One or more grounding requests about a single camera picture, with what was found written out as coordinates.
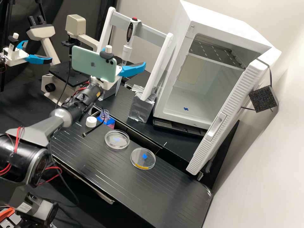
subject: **black cable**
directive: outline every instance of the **black cable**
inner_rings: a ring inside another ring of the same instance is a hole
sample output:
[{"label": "black cable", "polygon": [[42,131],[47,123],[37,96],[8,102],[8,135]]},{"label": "black cable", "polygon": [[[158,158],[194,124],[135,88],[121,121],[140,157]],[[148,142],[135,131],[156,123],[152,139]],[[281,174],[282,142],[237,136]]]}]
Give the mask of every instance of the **black cable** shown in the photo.
[{"label": "black cable", "polygon": [[63,93],[64,93],[64,91],[65,91],[65,89],[66,89],[66,87],[67,87],[67,83],[68,83],[68,81],[69,81],[69,79],[70,79],[70,74],[71,74],[71,61],[72,61],[71,58],[72,58],[72,56],[69,55],[69,74],[68,74],[68,76],[67,76],[67,80],[66,80],[66,83],[65,83],[65,85],[64,85],[63,91],[62,91],[62,93],[61,93],[59,99],[57,100],[55,109],[57,108],[58,103],[59,103],[59,101],[60,101],[60,99],[61,99],[61,97],[62,97],[62,95],[63,95]]},{"label": "black cable", "polygon": [[265,63],[264,61],[262,61],[260,59],[257,59],[257,60],[260,61],[261,63],[265,64],[269,68],[269,77],[270,77],[269,80],[270,80],[270,86],[272,87],[272,73],[271,73],[269,64]]},{"label": "black cable", "polygon": [[13,207],[10,207],[10,206],[0,206],[0,208],[13,208]]},{"label": "black cable", "polygon": [[[53,159],[53,155],[52,155],[52,137],[50,139],[50,155],[51,155],[51,160],[53,162],[53,165],[56,166],[56,163],[55,163],[55,161]],[[63,176],[61,175],[61,173],[59,172],[59,170],[56,169],[56,171],[59,174],[59,176],[60,176],[62,182],[64,183],[64,185],[67,187],[67,189],[71,192],[71,194],[75,198],[75,200],[76,200],[76,204],[75,205],[79,206],[79,199],[77,198],[77,196],[75,195],[75,193],[72,191],[72,189],[68,186],[68,184],[66,183],[66,181],[63,179]]]},{"label": "black cable", "polygon": [[92,131],[94,131],[96,128],[98,128],[99,126],[101,126],[101,125],[104,123],[104,121],[105,121],[105,113],[104,113],[103,107],[101,107],[101,109],[102,109],[102,113],[103,113],[103,115],[104,115],[104,119],[102,120],[102,122],[101,122],[100,124],[96,125],[96,126],[93,127],[91,130],[82,133],[82,136],[83,136],[83,137],[86,137],[88,134],[90,134]]},{"label": "black cable", "polygon": [[246,107],[243,107],[243,106],[241,106],[241,108],[255,111],[255,109],[246,108]]},{"label": "black cable", "polygon": [[41,15],[42,15],[44,21],[47,22],[47,19],[45,17],[45,13],[44,13],[44,10],[43,10],[43,7],[42,7],[42,3],[38,3],[38,5],[39,5],[39,9],[40,9],[40,12],[41,12]]}]

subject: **black foam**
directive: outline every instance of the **black foam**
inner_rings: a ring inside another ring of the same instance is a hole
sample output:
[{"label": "black foam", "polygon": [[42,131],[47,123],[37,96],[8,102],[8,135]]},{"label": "black foam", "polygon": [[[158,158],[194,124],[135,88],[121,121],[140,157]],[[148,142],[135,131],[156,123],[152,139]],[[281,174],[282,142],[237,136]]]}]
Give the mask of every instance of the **black foam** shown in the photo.
[{"label": "black foam", "polygon": [[270,85],[249,93],[249,97],[256,112],[278,106],[276,95]]}]

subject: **petri dish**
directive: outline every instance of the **petri dish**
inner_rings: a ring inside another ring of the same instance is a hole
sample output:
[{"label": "petri dish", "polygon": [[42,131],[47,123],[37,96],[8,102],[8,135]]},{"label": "petri dish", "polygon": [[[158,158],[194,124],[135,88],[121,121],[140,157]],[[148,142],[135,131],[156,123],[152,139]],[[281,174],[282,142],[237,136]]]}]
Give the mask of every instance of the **petri dish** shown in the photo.
[{"label": "petri dish", "polygon": [[139,169],[151,169],[155,165],[155,155],[146,148],[136,148],[130,155],[132,164]]},{"label": "petri dish", "polygon": [[127,133],[121,130],[110,130],[104,136],[105,143],[112,149],[124,149],[130,143],[130,138]]}]

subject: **red wire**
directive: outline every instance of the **red wire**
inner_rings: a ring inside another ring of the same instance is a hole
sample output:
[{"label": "red wire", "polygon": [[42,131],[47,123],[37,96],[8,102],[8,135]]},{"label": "red wire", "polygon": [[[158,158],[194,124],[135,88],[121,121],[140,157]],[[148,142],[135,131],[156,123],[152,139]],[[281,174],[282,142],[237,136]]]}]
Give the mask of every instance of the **red wire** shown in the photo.
[{"label": "red wire", "polygon": [[[18,148],[19,141],[20,141],[20,139],[18,140],[20,129],[21,129],[21,127],[18,127],[18,129],[17,129],[17,136],[16,136],[16,141],[15,141],[14,153],[17,153],[17,148]],[[0,171],[0,176],[6,174],[10,170],[11,167],[12,167],[11,164],[8,163],[8,165]]]},{"label": "red wire", "polygon": [[9,168],[9,166],[10,166],[10,164],[8,163],[7,164],[7,166],[4,168],[4,169],[2,169],[2,170],[0,170],[0,173],[2,173],[2,172],[4,172],[4,171],[6,171],[6,169],[8,169]]},{"label": "red wire", "polygon": [[14,148],[14,153],[17,153],[17,146],[18,146],[18,137],[19,137],[19,131],[21,127],[18,127],[17,129],[17,136],[16,136],[16,141],[15,141],[15,148]]},{"label": "red wire", "polygon": [[80,90],[84,90],[84,89],[86,89],[86,87],[82,87],[82,88],[80,88],[80,89],[76,90],[76,91],[75,91],[75,93],[73,94],[73,96],[74,96],[76,93],[78,93],[78,91],[80,91]]},{"label": "red wire", "polygon": [[1,173],[1,174],[0,174],[0,176],[2,176],[2,175],[4,175],[4,174],[6,174],[6,173],[7,173],[7,172],[10,170],[10,168],[11,168],[11,164],[8,164],[8,167],[9,167],[9,168],[8,168],[8,170],[6,170],[4,173]]},{"label": "red wire", "polygon": [[[58,167],[58,166],[51,166],[51,167],[46,168],[45,170],[48,170],[48,169],[59,169],[59,173],[62,173],[62,169],[60,167]],[[53,176],[52,178],[48,179],[47,181],[39,183],[38,186],[42,185],[44,183],[50,182],[51,180],[53,180],[54,178],[56,178],[58,176],[59,176],[59,174],[56,174],[55,176]]]}]

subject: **black platform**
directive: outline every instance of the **black platform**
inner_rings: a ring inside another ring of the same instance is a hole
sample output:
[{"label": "black platform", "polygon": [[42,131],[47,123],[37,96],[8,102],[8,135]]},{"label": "black platform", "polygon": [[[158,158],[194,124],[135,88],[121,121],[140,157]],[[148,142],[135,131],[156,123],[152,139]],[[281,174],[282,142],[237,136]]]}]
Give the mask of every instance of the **black platform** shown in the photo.
[{"label": "black platform", "polygon": [[137,169],[130,154],[144,145],[130,141],[126,149],[113,150],[104,141],[110,128],[100,126],[83,138],[85,119],[80,124],[53,140],[56,159],[154,227],[202,226],[212,198],[208,188],[159,157],[152,169]]},{"label": "black platform", "polygon": [[[60,80],[66,82],[69,74],[69,62],[62,62],[53,65],[50,67],[49,72]],[[87,82],[89,78],[90,76],[88,74],[75,71],[71,68],[70,78],[67,84],[71,87],[76,87]]]}]

